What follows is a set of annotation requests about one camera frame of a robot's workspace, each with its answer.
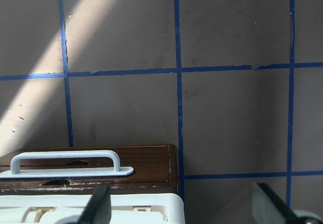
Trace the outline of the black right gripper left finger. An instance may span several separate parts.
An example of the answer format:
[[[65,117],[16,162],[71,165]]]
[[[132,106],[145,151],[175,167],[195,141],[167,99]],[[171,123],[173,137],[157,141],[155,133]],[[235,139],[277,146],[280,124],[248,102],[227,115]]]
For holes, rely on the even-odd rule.
[[[94,190],[78,223],[100,224],[111,221],[111,194],[109,184],[100,184]]]

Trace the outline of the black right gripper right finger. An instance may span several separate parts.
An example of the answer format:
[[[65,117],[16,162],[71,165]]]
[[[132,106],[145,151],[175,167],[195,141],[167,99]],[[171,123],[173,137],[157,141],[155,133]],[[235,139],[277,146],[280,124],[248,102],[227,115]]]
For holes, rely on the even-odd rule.
[[[313,212],[292,210],[266,183],[253,183],[252,215],[256,223],[322,223]]]

